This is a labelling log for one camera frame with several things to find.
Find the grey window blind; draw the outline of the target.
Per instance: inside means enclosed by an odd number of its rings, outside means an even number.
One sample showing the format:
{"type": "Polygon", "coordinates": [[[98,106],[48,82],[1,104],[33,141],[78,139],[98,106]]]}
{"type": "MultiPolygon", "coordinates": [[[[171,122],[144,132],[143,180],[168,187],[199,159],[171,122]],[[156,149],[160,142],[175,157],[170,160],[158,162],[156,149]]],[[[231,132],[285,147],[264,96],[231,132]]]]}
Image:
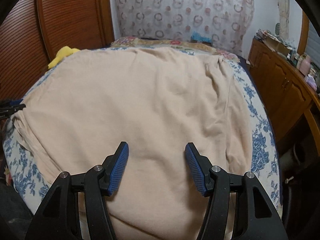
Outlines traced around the grey window blind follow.
{"type": "Polygon", "coordinates": [[[320,67],[320,37],[311,22],[309,22],[308,39],[305,53],[310,56],[312,62],[317,67],[320,67]]]}

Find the wooden sideboard cabinet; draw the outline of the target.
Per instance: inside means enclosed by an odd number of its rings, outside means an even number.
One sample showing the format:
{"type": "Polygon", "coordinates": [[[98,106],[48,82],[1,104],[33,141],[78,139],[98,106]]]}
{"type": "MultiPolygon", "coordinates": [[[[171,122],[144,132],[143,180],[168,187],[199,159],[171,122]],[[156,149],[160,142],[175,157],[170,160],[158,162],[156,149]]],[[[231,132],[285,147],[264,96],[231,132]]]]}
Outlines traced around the wooden sideboard cabinet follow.
{"type": "Polygon", "coordinates": [[[293,143],[291,132],[302,118],[319,150],[319,98],[304,76],[263,42],[252,40],[250,74],[264,103],[276,146],[283,151],[293,143]]]}

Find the box with blue cloth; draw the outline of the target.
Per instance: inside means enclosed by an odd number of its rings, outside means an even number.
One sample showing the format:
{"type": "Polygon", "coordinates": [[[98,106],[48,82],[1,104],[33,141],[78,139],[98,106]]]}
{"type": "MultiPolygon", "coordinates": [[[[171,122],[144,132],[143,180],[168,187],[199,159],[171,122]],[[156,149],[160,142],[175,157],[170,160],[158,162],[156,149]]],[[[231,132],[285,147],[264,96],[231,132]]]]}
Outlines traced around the box with blue cloth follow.
{"type": "Polygon", "coordinates": [[[190,38],[191,41],[193,42],[197,42],[197,43],[208,43],[208,44],[212,44],[212,39],[209,37],[204,37],[201,34],[199,34],[198,32],[194,31],[191,35],[190,38]]]}

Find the patterned circle headboard curtain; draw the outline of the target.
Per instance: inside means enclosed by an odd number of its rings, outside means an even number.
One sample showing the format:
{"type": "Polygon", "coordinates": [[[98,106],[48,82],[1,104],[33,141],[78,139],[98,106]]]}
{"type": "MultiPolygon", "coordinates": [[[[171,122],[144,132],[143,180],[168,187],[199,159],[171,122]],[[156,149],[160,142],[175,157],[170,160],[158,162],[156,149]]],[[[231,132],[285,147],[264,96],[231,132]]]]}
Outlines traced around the patterned circle headboard curtain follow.
{"type": "Polygon", "coordinates": [[[242,55],[254,0],[116,0],[116,7],[122,36],[190,41],[196,31],[213,47],[242,55]]]}

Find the yellow Pikachu plush toy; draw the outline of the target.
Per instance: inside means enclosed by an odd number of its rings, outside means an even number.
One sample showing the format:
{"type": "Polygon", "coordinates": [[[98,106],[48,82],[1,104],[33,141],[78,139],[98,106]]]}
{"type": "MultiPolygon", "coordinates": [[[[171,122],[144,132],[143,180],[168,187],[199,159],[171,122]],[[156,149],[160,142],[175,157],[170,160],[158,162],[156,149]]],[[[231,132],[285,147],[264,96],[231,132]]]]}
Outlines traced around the yellow Pikachu plush toy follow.
{"type": "Polygon", "coordinates": [[[48,64],[48,70],[54,68],[65,57],[68,57],[76,52],[80,51],[77,48],[70,48],[69,46],[62,47],[56,54],[55,58],[48,64]]]}

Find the lilac small pouch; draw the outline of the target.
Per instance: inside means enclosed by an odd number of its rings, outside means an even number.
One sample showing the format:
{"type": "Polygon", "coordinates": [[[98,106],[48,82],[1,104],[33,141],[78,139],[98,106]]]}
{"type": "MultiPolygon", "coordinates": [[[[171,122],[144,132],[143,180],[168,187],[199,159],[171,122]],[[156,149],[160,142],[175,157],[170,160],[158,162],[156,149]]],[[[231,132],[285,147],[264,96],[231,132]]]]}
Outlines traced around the lilac small pouch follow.
{"type": "Polygon", "coordinates": [[[317,90],[317,84],[316,81],[314,80],[314,77],[311,76],[310,74],[306,75],[304,80],[306,81],[306,83],[314,90],[317,90]]]}

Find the wooden slatted wardrobe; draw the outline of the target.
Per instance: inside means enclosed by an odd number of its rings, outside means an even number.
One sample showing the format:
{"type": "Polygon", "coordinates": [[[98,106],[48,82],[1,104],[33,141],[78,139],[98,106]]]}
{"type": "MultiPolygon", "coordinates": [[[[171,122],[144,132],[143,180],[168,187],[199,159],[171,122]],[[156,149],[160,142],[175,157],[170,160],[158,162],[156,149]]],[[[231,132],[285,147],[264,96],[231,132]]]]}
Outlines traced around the wooden slatted wardrobe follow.
{"type": "Polygon", "coordinates": [[[114,41],[110,0],[1,0],[1,99],[19,99],[64,46],[114,41]]]}

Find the pink bottle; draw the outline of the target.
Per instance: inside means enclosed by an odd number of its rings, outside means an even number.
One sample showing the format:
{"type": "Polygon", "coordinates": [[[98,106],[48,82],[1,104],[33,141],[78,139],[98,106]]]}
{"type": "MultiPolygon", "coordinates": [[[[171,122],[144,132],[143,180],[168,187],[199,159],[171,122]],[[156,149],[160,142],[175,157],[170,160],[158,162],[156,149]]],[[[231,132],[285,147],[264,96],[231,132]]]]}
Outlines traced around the pink bottle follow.
{"type": "Polygon", "coordinates": [[[306,55],[304,59],[300,63],[299,71],[304,75],[307,76],[310,72],[310,62],[311,58],[309,55],[306,55]]]}

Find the colourful floral bed cover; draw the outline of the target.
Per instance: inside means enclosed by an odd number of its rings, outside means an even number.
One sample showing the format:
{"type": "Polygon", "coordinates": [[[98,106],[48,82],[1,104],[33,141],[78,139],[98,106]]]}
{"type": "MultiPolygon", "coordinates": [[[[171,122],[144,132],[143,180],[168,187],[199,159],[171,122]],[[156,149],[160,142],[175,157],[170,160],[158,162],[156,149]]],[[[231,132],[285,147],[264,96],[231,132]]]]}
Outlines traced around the colourful floral bed cover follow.
{"type": "Polygon", "coordinates": [[[174,49],[179,49],[183,51],[201,51],[204,53],[208,53],[210,55],[222,55],[228,60],[239,63],[240,59],[237,55],[227,52],[222,49],[217,49],[203,43],[193,43],[193,42],[185,42],[178,40],[153,40],[153,39],[145,39],[138,37],[121,37],[114,42],[111,43],[111,48],[119,48],[119,47],[156,47],[156,46],[169,46],[174,49]]]}

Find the cardboard box with papers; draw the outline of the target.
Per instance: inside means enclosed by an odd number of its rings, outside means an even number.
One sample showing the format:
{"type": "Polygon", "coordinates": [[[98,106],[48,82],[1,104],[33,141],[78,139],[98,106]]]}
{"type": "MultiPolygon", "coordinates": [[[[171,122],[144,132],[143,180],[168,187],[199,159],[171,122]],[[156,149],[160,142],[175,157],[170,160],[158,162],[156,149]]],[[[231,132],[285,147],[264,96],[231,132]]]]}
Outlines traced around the cardboard box with papers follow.
{"type": "Polygon", "coordinates": [[[287,55],[292,55],[295,53],[295,47],[290,46],[288,43],[284,42],[281,38],[273,35],[268,30],[259,29],[256,36],[262,40],[262,42],[273,52],[282,54],[285,57],[287,55]]]}

